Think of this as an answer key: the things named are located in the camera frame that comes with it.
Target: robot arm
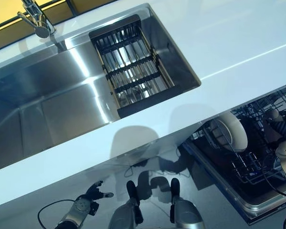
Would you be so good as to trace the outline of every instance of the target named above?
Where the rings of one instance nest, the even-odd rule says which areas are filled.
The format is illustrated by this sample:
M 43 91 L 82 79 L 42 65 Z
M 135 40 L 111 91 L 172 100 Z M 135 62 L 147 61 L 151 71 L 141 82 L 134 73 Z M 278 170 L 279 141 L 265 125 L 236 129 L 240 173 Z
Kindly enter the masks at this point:
M 98 187 L 102 181 L 94 183 L 84 195 L 76 198 L 69 212 L 61 219 L 55 229 L 80 229 L 87 215 L 94 216 L 99 204 L 94 200 L 111 198 L 113 193 L 102 193 Z

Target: faucet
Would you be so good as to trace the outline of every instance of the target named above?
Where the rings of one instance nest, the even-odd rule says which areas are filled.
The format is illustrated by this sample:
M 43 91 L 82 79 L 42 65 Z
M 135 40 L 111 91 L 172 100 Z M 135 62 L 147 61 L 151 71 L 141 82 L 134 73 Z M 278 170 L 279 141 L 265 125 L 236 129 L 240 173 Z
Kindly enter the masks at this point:
M 32 20 L 27 18 L 20 11 L 17 13 L 17 15 L 35 29 L 37 36 L 47 38 L 49 35 L 53 35 L 56 31 L 55 27 L 42 12 L 35 0 L 22 0 L 22 2 L 24 9 L 32 17 Z

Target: dish drying rack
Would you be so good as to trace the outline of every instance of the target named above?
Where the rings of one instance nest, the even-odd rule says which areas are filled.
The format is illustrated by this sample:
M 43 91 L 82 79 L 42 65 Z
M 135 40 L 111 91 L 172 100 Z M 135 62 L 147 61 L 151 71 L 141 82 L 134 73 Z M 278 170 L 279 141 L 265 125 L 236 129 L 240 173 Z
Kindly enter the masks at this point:
M 231 156 L 232 154 L 233 159 L 231 159 L 231 168 L 232 173 L 237 177 L 237 179 L 244 184 L 258 184 L 265 180 L 262 174 L 262 161 L 267 154 L 273 151 L 265 139 L 262 121 L 264 113 L 270 108 L 278 111 L 286 111 L 286 87 L 231 111 L 240 120 L 242 120 L 244 117 L 246 117 L 247 120 L 250 120 L 250 134 L 253 134 L 253 136 L 248 137 L 249 141 L 254 139 L 255 146 L 259 147 L 257 153 L 248 149 L 244 152 L 236 152 L 229 143 L 225 134 L 221 132 L 222 136 L 220 137 L 224 137 L 226 139 L 231 151 L 224 149 L 221 145 L 219 145 L 216 138 L 212 134 L 214 129 L 211 129 L 210 127 L 211 121 L 206 122 L 197 132 L 195 132 L 193 134 L 193 138 L 195 140 L 199 137 L 205 136 L 209 144 L 214 149 L 223 150 L 224 155 Z M 273 163 L 266 165 L 264 171 L 267 178 L 273 177 L 282 181 L 285 180 L 284 172 L 280 166 L 278 158 L 276 158 Z
M 99 55 L 118 108 L 144 101 L 176 87 L 156 50 L 143 34 L 138 16 L 133 15 L 117 23 L 106 31 L 91 32 L 89 36 Z M 177 91 L 170 90 L 171 95 L 168 97 L 177 95 Z M 150 105 L 139 106 L 135 110 L 142 110 L 142 107 L 144 109 Z

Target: glossy white counter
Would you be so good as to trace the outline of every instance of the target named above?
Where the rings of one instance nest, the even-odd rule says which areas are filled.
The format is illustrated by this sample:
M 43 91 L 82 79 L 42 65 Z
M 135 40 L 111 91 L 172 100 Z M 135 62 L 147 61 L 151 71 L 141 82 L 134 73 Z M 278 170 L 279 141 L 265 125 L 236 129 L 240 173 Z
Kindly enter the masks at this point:
M 286 84 L 286 0 L 119 0 L 58 25 L 58 36 L 146 2 L 202 85 L 1 169 L 0 204 Z M 33 35 L 0 50 L 0 67 L 44 42 Z

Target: plate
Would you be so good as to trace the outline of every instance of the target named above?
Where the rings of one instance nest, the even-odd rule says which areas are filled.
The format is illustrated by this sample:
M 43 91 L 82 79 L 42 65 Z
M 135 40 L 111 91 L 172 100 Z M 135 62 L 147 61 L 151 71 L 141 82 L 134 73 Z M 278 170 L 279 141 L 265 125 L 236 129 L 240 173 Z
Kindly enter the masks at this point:
M 232 152 L 247 149 L 248 138 L 243 125 L 231 112 L 226 112 L 210 123 L 212 133 L 218 143 Z

